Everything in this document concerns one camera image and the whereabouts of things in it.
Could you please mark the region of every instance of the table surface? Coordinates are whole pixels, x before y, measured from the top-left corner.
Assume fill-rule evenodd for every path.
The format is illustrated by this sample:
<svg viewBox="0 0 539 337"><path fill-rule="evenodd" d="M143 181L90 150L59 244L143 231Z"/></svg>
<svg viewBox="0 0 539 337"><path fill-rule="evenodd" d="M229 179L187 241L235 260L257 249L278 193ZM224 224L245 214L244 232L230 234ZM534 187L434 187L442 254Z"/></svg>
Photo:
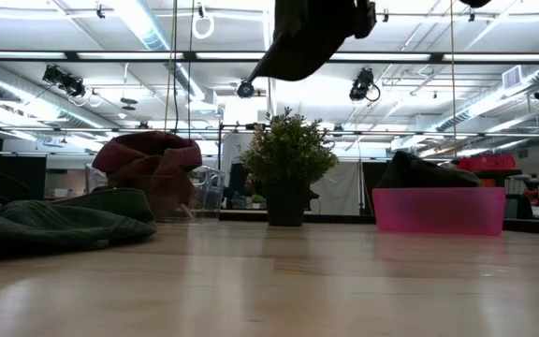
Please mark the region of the table surface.
<svg viewBox="0 0 539 337"><path fill-rule="evenodd" d="M0 260L0 336L539 336L539 235L162 225Z"/></svg>

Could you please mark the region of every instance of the air duct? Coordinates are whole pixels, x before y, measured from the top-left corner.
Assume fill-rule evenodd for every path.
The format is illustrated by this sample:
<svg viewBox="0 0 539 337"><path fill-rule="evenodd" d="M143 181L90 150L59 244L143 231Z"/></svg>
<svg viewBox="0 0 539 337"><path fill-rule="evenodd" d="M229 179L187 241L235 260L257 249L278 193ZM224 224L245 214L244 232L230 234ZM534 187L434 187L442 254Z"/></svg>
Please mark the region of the air duct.
<svg viewBox="0 0 539 337"><path fill-rule="evenodd" d="M108 3L149 51L171 51L169 39L164 36L145 1L123 0L108 1ZM168 71L174 75L176 82L192 100L205 99L205 92L193 81L182 64L172 63L171 68L169 64L164 64L164 66L168 67Z"/></svg>
<svg viewBox="0 0 539 337"><path fill-rule="evenodd" d="M523 76L522 80L511 87L502 82L485 92L468 99L456 111L444 113L426 132L445 132L447 129L473 117L496 109L514 96L539 91L539 68ZM392 140L392 149L408 148L425 139L425 136L408 136Z"/></svg>
<svg viewBox="0 0 539 337"><path fill-rule="evenodd" d="M60 115L72 116L90 127L117 127L118 125L96 114L70 104L60 97L0 66L0 100L26 105L30 114L43 120L56 119Z"/></svg>

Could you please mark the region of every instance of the pink plastic bin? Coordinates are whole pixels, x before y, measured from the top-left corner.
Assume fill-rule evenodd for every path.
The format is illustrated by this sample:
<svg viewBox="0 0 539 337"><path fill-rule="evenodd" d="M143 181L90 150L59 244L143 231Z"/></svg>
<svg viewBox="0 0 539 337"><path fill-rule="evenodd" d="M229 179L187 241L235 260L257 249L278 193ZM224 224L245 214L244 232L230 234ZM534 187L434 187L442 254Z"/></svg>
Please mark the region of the pink plastic bin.
<svg viewBox="0 0 539 337"><path fill-rule="evenodd" d="M374 189L380 230L499 236L502 187Z"/></svg>

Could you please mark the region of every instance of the dark green fabric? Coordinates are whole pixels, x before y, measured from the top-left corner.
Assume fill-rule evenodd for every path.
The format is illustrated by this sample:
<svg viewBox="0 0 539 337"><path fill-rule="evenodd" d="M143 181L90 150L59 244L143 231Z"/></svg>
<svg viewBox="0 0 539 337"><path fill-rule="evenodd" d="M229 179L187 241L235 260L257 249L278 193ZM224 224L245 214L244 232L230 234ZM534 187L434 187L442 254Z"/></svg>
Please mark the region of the dark green fabric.
<svg viewBox="0 0 539 337"><path fill-rule="evenodd" d="M16 201L0 209L0 252L99 248L153 235L145 194L112 189L58 202Z"/></svg>

